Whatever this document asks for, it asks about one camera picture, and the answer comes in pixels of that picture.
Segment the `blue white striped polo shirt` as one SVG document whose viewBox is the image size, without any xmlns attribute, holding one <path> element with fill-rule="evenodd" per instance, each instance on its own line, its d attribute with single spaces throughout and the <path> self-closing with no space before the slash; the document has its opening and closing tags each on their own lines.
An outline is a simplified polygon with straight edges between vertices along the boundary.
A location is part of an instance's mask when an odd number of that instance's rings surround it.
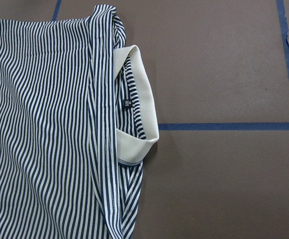
<svg viewBox="0 0 289 239">
<path fill-rule="evenodd" d="M 0 19 L 0 239 L 130 239 L 152 89 L 112 5 L 61 21 Z"/>
</svg>

